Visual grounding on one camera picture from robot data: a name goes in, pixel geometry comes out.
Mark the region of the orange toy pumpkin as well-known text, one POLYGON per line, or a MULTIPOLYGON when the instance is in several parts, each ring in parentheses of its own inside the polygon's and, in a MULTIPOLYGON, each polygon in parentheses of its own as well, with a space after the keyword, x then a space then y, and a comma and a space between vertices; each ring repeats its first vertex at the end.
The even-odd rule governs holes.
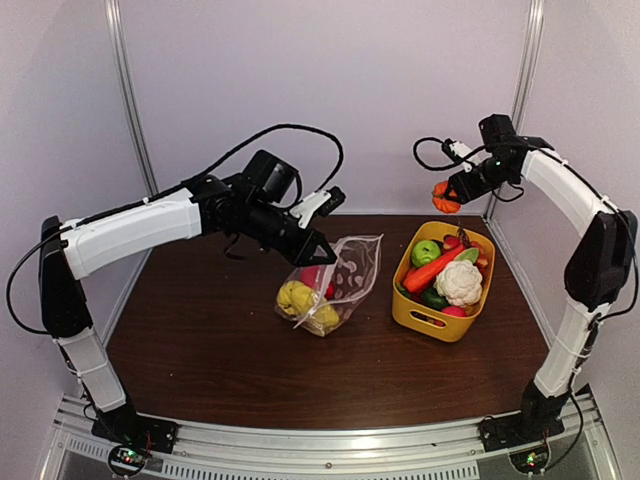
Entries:
POLYGON ((455 192, 449 188, 447 181, 439 182, 434 186, 432 203, 438 211, 447 215, 457 214, 461 209, 461 204, 457 201, 455 192))

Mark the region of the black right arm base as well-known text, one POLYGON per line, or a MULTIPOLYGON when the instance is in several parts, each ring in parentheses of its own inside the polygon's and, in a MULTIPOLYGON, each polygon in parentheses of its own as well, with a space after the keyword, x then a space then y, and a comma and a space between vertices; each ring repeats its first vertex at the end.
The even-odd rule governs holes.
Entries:
POLYGON ((478 423, 484 451, 509 449, 563 433, 560 415, 569 398, 569 391, 546 397, 531 381, 524 389, 519 412, 502 417, 487 416, 478 423))

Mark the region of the green toy apple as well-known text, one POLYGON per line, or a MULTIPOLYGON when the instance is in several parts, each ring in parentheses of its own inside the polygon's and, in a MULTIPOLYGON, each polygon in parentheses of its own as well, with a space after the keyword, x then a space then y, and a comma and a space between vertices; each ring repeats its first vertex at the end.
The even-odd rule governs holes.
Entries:
POLYGON ((415 268, 421 268, 441 256, 441 246, 438 241, 418 241, 411 250, 410 260, 415 268))

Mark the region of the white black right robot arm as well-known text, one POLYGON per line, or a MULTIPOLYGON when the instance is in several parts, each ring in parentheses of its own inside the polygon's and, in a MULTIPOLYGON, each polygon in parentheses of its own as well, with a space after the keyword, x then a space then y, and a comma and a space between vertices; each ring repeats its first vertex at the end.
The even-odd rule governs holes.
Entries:
POLYGON ((502 135, 478 150, 447 140, 443 152, 458 166, 445 197, 470 203, 505 184, 532 184, 563 215, 576 234, 563 272, 566 303, 551 348, 513 419, 519 440, 535 440, 551 424, 551 413, 568 401, 581 367, 590 357, 601 325, 616 316, 613 305, 629 279, 638 277, 634 252, 637 220, 599 193, 567 160, 538 137, 502 135))

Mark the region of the yellow toy bell pepper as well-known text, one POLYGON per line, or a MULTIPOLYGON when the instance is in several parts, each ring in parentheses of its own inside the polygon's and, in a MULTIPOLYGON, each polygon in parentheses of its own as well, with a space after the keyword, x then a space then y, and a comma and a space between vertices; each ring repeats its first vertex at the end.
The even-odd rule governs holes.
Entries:
POLYGON ((289 316, 306 314, 315 302, 313 289, 297 280, 286 282, 276 297, 277 307, 289 316))

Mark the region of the clear zip top bag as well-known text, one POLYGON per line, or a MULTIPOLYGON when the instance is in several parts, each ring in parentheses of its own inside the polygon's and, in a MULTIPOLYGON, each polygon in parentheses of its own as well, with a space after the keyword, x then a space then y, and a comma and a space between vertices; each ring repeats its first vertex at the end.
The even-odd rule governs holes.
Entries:
POLYGON ((295 329, 325 337, 349 320, 381 271, 380 235, 347 236, 331 247, 331 265, 298 268, 281 285, 274 310, 295 329))

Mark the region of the red toy bell pepper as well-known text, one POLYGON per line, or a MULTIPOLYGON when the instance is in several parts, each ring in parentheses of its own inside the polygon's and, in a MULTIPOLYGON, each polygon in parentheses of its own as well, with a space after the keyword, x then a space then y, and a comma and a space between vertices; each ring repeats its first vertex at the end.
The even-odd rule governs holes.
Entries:
MULTIPOLYGON (((321 273, 324 271, 323 266, 311 266, 301 270, 299 280, 313 290, 320 291, 321 273)), ((335 295, 335 284, 330 281, 324 293, 327 300, 332 300, 335 295)))

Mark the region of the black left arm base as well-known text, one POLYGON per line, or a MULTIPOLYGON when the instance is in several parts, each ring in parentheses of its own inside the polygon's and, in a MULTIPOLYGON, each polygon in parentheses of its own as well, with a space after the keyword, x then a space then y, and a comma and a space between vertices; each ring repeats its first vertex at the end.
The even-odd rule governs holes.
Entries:
POLYGON ((171 454, 174 449, 178 424, 169 420, 133 414, 112 415, 98 412, 91 433, 139 453, 171 454))

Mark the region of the white toy cauliflower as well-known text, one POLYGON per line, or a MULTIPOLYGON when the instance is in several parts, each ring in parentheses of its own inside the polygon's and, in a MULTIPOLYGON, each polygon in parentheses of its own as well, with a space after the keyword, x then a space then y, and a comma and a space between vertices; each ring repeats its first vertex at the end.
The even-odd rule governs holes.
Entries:
POLYGON ((467 307, 482 296, 483 277, 469 260, 454 260, 436 277, 435 288, 452 306, 467 307))

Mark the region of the yellow toy apple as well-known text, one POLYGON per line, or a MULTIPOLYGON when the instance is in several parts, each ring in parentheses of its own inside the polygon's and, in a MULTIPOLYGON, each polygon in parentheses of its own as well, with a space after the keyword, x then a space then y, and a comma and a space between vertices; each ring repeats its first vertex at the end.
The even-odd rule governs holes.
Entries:
POLYGON ((326 336, 340 324, 340 316, 330 304, 319 307, 303 324, 303 328, 320 337, 326 336))

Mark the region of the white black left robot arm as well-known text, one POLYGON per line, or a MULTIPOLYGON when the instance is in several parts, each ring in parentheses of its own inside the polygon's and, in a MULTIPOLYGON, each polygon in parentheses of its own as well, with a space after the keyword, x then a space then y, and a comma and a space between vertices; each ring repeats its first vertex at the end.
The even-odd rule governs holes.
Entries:
POLYGON ((275 250, 296 267, 331 265, 337 256, 312 227, 346 199, 321 188, 288 208, 279 203, 299 172, 265 150, 243 171, 219 179, 204 174, 166 196, 84 219, 42 225, 39 290, 42 323, 71 361, 106 429, 123 444, 137 442, 144 424, 128 408, 126 390, 93 327, 82 279, 123 258, 178 240, 221 232, 244 235, 275 250))

